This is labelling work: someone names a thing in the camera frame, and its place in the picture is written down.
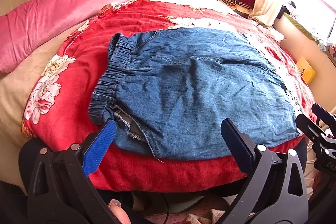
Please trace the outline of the left hand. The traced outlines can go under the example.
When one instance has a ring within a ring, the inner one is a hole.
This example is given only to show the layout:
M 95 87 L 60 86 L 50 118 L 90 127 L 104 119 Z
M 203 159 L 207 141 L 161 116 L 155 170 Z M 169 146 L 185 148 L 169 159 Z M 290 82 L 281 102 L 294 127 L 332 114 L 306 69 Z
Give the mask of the left hand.
M 131 224 L 131 221 L 125 212 L 121 208 L 121 202 L 115 199 L 110 200 L 108 207 L 110 211 L 116 216 L 116 218 L 122 223 L 122 224 Z

